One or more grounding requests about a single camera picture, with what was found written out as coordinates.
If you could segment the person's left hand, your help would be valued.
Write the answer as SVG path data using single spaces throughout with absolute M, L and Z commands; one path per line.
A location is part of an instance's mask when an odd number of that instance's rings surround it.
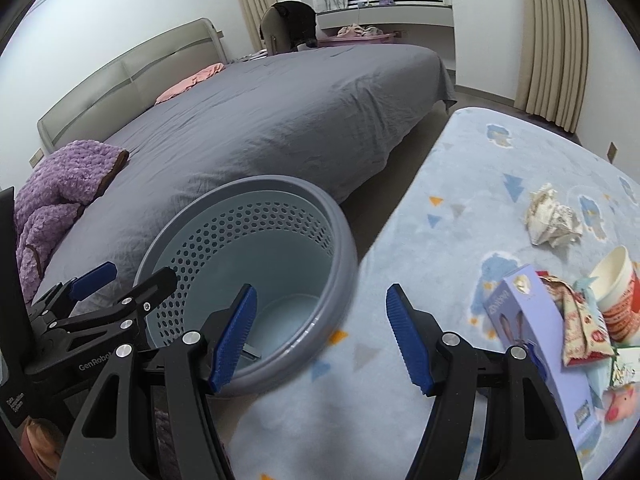
M 20 447 L 41 479 L 55 479 L 66 437 L 52 422 L 29 417 L 24 423 Z

